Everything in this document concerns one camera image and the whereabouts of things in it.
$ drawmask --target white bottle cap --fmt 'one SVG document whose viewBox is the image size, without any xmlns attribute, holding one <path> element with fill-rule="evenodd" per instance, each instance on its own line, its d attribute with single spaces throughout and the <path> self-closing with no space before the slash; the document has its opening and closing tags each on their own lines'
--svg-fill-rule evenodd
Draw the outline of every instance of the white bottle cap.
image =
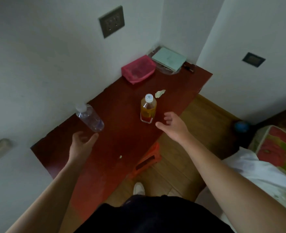
<svg viewBox="0 0 286 233">
<path fill-rule="evenodd" d="M 79 104 L 76 104 L 76 109 L 80 113 L 85 113 L 87 111 L 87 106 L 86 104 L 79 103 Z"/>
<path fill-rule="evenodd" d="M 146 94 L 146 96 L 145 96 L 145 101 L 146 101 L 147 103 L 152 103 L 153 100 L 154 100 L 154 97 L 153 97 L 152 94 Z"/>
</svg>

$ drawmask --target red wooden shelf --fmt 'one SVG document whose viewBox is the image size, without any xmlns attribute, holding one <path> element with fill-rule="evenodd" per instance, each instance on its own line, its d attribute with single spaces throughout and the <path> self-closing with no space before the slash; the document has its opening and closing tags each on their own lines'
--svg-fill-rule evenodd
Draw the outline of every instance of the red wooden shelf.
<svg viewBox="0 0 286 233">
<path fill-rule="evenodd" d="M 114 191 L 162 134 L 155 121 L 163 122 L 163 114 L 167 111 L 180 115 L 211 76 L 196 67 L 194 74 L 184 68 L 175 75 L 156 70 L 135 85 L 121 77 L 89 102 L 104 121 L 105 128 L 99 133 L 71 199 L 83 220 Z M 163 89 L 166 93 L 157 99 L 154 121 L 151 124 L 141 122 L 141 99 Z M 53 178 L 66 164 L 72 134 L 77 131 L 89 136 L 93 133 L 72 115 L 32 146 L 32 151 Z"/>
</svg>

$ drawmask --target white sneaker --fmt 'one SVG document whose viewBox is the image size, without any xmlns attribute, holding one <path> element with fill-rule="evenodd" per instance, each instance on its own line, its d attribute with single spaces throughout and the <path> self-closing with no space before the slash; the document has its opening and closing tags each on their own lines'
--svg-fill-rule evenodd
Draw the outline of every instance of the white sneaker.
<svg viewBox="0 0 286 233">
<path fill-rule="evenodd" d="M 133 194 L 145 195 L 145 189 L 142 183 L 137 182 L 133 188 Z"/>
</svg>

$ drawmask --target notebook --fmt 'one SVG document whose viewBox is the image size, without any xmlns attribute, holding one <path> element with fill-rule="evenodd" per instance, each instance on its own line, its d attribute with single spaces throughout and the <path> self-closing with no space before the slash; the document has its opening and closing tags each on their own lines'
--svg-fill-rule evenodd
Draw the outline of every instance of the notebook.
<svg viewBox="0 0 286 233">
<path fill-rule="evenodd" d="M 152 59 L 174 72 L 177 71 L 186 61 L 186 57 L 175 53 L 167 48 L 161 48 Z"/>
</svg>

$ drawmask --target pink plastic basket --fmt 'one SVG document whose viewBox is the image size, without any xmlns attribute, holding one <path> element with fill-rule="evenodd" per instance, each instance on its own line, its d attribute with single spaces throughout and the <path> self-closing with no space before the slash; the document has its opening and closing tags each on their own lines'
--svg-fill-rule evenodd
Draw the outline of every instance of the pink plastic basket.
<svg viewBox="0 0 286 233">
<path fill-rule="evenodd" d="M 143 81 L 155 72 L 156 64 L 147 55 L 122 67 L 122 75 L 132 84 Z"/>
</svg>

